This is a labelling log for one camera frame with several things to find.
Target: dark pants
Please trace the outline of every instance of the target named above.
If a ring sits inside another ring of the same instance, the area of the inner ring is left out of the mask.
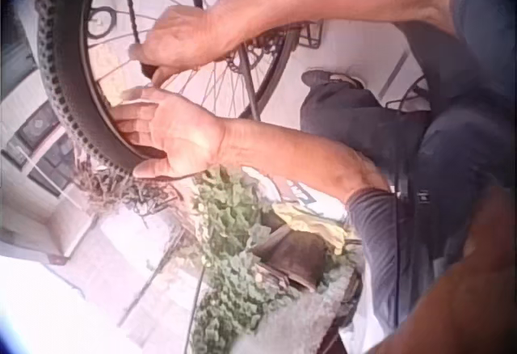
[[[409,210],[404,211],[411,225],[404,228],[410,234],[401,235],[408,240],[401,244],[409,245],[401,251],[407,271],[402,273],[407,275],[403,320],[461,257],[473,206],[487,183],[496,179],[514,187],[515,127],[506,111],[493,106],[497,95],[482,88],[462,44],[420,23],[400,28],[427,76],[431,112],[399,114],[379,105],[368,90],[327,83],[311,89],[304,101],[301,129],[358,150],[388,179],[398,166],[402,182],[407,180]],[[376,293],[392,288],[394,280],[374,278],[374,305]]]

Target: dark sleeve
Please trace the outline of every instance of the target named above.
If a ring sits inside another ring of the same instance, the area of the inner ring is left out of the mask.
[[[451,0],[451,13],[488,87],[515,110],[515,0]]]
[[[396,255],[397,237],[395,230],[395,195],[377,189],[356,193],[350,198],[348,212],[352,225],[363,240],[364,255],[372,271],[373,312],[385,332],[395,329],[394,307],[397,280]],[[399,243],[401,248],[401,267],[405,275],[409,256],[407,238],[409,237],[410,218],[407,209],[400,203]]]

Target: left hand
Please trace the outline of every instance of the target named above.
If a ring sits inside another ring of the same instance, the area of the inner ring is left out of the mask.
[[[181,95],[154,87],[125,92],[125,100],[111,109],[119,131],[133,144],[151,146],[167,158],[150,159],[135,167],[137,178],[174,178],[205,171],[219,162],[225,122]]]

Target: person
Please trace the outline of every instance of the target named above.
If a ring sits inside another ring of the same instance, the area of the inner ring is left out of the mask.
[[[394,22],[426,76],[431,112],[382,108],[357,78],[325,71],[302,78],[311,89],[301,109],[304,132],[221,119],[158,89],[172,74],[216,60],[267,29],[307,19]],[[172,6],[129,53],[159,66],[154,87],[129,91],[128,99],[145,102],[114,107],[112,116],[132,143],[167,153],[143,162],[134,175],[182,177],[218,164],[252,166],[337,197],[363,239],[375,314],[387,333],[414,318],[422,296],[433,288],[430,297],[436,280],[464,257],[474,208],[486,189],[497,184],[515,191],[514,0],[220,0],[207,11]],[[399,163],[409,184],[406,199],[389,187]]]

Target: shoe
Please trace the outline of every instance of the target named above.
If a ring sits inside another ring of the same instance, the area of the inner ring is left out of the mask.
[[[364,89],[365,83],[357,77],[346,74],[331,73],[325,70],[309,70],[301,75],[301,81],[308,87],[324,85],[326,83],[350,83],[354,89]]]

